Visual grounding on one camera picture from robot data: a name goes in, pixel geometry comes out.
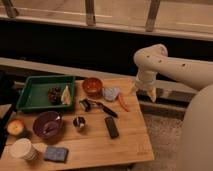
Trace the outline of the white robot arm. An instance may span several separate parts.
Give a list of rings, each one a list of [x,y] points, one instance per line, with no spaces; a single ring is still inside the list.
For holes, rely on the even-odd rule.
[[[176,171],[213,171],[213,62],[168,56],[163,44],[137,50],[135,86],[156,101],[158,73],[198,91],[182,125]]]

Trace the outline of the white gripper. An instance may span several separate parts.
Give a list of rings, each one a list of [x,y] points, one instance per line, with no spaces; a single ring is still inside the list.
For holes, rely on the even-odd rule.
[[[140,90],[147,91],[151,101],[156,101],[156,74],[151,71],[139,71],[136,75],[135,86]]]

